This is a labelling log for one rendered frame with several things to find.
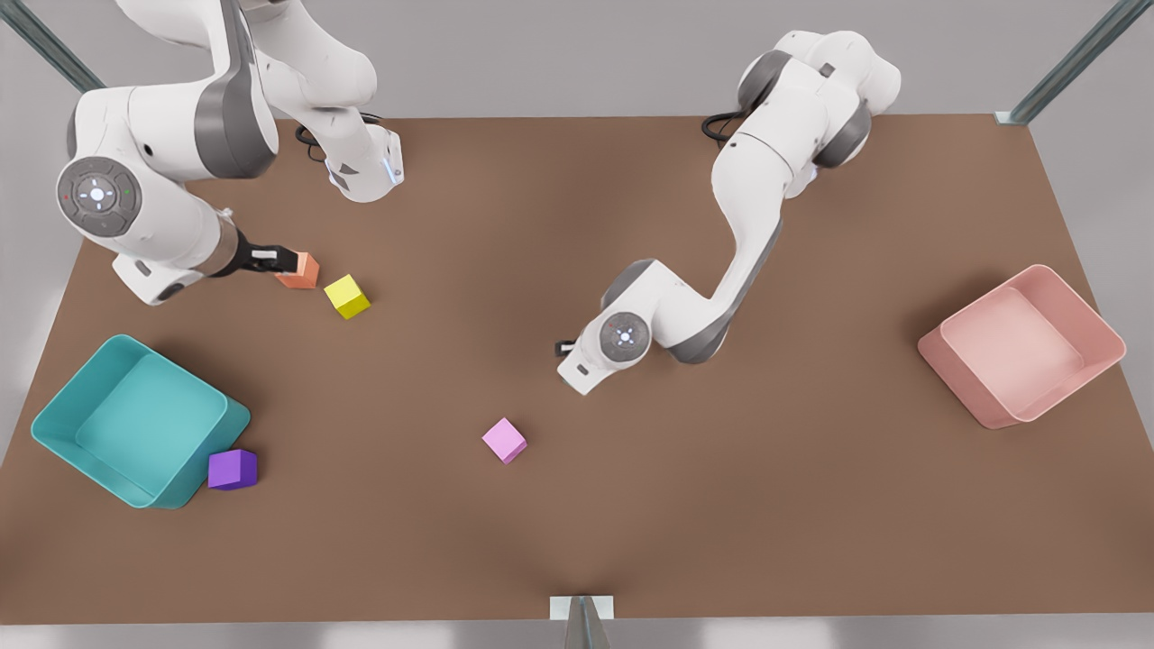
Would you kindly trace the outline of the orange cube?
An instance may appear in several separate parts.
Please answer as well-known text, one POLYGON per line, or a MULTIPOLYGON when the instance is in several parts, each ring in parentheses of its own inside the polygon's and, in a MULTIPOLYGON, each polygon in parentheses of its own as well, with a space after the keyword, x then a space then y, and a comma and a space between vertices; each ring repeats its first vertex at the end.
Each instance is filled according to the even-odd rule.
POLYGON ((320 264, 308 253, 294 253, 297 256, 297 270, 294 273, 275 274, 276 279, 293 290, 312 290, 316 288, 320 264))

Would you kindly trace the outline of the yellow cube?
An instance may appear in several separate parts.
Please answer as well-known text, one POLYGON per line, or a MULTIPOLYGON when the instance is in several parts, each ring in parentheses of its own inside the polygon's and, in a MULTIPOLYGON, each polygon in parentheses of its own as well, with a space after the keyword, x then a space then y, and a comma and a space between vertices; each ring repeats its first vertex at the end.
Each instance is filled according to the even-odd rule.
POLYGON ((343 275, 340 279, 323 288, 325 296, 334 305, 335 312, 340 318, 350 320, 370 308, 370 300, 359 288, 357 279, 351 274, 343 275))

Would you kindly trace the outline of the pink cube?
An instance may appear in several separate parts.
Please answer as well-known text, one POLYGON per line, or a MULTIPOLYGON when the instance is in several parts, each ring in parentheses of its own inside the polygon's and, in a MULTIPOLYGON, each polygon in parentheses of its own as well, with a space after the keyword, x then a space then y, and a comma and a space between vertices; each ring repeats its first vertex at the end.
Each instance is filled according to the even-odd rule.
POLYGON ((501 418, 481 439, 505 465, 527 448, 527 439, 507 418, 501 418))

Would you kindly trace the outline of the teal bin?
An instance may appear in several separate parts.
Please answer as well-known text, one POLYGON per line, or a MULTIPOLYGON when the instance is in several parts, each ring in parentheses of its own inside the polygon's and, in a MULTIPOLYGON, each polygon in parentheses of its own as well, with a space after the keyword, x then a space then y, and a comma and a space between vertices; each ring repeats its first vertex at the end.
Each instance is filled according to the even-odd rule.
POLYGON ((177 509, 250 422, 243 403, 115 335, 33 417, 32 438, 123 503, 177 509))

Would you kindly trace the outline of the purple cube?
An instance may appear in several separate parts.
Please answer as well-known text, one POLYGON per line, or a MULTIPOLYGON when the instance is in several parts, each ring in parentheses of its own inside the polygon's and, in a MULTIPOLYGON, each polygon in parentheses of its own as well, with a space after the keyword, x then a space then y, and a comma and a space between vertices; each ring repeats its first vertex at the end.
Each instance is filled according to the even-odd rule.
POLYGON ((207 460, 207 487, 250 488, 257 483, 257 455, 246 449, 213 453, 207 460))

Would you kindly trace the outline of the pink bin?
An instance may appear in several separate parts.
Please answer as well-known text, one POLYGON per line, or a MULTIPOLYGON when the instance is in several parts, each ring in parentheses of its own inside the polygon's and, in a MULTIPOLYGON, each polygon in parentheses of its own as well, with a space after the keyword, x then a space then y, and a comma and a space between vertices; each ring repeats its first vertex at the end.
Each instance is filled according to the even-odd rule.
POLYGON ((917 341, 986 430, 1034 422, 1118 364, 1125 341, 1074 288, 1031 264, 917 341))

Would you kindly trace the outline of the silver frame post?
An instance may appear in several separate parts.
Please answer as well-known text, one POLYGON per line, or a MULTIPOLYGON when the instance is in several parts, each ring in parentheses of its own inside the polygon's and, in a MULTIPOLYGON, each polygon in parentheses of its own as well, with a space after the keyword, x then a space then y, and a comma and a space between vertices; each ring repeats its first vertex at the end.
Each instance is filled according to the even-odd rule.
POLYGON ((549 620, 565 621, 563 649, 610 649, 602 616, 615 617, 610 595, 549 597, 549 620))
POLYGON ((92 70, 82 62, 69 46, 38 17, 23 0, 0 0, 0 18, 27 42, 30 49, 50 65, 78 92, 104 87, 92 70))
POLYGON ((1027 126, 1033 122, 1114 42, 1118 40, 1121 33, 1125 33, 1153 7, 1154 0, 1117 0, 1112 8, 1084 33, 1079 42, 1076 42, 1061 62, 1048 70, 1031 92, 1022 96, 1022 100, 1019 100, 1014 109, 994 112, 994 121, 1010 126, 1027 126))

